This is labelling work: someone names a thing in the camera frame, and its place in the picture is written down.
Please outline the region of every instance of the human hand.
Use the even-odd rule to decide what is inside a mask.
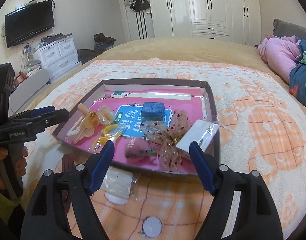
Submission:
[[[5,159],[7,154],[8,154],[7,149],[0,147],[0,161]],[[22,158],[19,161],[17,161],[15,165],[15,172],[18,177],[24,176],[26,174],[27,162],[26,162],[25,157],[27,156],[28,156],[28,149],[24,146],[22,149]],[[0,190],[5,190],[5,189],[6,187],[0,176]]]

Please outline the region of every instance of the blue plastic box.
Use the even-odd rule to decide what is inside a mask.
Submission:
[[[142,119],[146,121],[161,121],[164,119],[164,103],[145,102],[142,107]]]

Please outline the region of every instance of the orange patterned blanket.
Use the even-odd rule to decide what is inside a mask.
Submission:
[[[306,213],[306,116],[298,103],[271,76],[246,67],[220,63],[150,60],[97,60],[59,85],[38,107],[53,104],[71,110],[102,79],[177,78],[208,81],[221,123],[221,163],[232,170],[257,169],[265,179],[280,215],[284,238]],[[28,202],[44,170],[61,171],[61,158],[77,155],[52,137],[54,128],[26,146],[30,151],[24,177]],[[137,199],[124,200],[99,190],[95,210],[111,239],[193,239],[212,202],[199,181],[172,182],[142,177]],[[234,226],[238,194],[224,235]],[[69,222],[79,235],[73,215]]]

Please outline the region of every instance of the white wardrobe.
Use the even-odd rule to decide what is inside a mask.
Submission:
[[[155,37],[198,37],[254,46],[259,0],[150,0]]]

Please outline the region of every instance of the gray pillow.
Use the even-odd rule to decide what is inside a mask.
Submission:
[[[273,35],[278,37],[291,37],[296,35],[300,40],[306,40],[306,28],[293,24],[281,21],[279,19],[274,19],[273,22],[274,30]]]

